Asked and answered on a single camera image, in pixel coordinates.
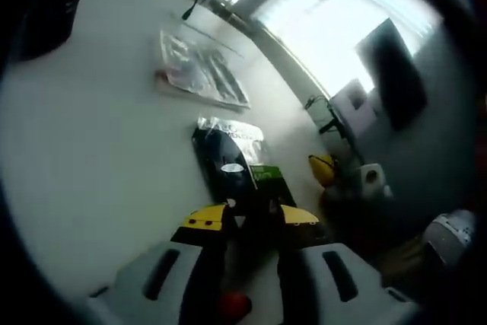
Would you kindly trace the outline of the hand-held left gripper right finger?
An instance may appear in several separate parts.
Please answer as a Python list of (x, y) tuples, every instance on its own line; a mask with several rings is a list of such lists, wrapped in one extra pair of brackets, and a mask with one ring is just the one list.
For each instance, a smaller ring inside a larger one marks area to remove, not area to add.
[(312, 213), (282, 205), (274, 217), (285, 324), (411, 324), (419, 306), (382, 283)]

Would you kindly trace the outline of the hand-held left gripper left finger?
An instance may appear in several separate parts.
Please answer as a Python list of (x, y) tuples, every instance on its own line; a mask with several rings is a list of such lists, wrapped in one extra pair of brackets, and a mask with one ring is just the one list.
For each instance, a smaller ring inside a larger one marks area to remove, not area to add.
[(207, 206), (122, 267), (87, 299), (89, 324), (212, 324), (224, 273), (229, 208)]

